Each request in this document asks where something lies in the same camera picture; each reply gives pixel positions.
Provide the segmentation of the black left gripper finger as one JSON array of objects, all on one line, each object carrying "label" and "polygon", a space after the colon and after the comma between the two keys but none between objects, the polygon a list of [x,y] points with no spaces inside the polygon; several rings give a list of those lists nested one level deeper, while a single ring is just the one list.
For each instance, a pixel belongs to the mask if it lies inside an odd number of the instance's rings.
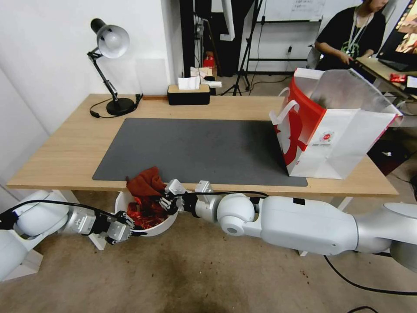
[{"label": "black left gripper finger", "polygon": [[114,245],[116,243],[124,242],[130,239],[131,237],[139,237],[139,236],[145,236],[147,235],[147,232],[143,231],[127,231],[117,234],[109,234],[105,237],[105,241],[109,243],[110,245]]},{"label": "black left gripper finger", "polygon": [[130,228],[135,227],[133,219],[127,214],[127,212],[118,212],[118,221]]}]

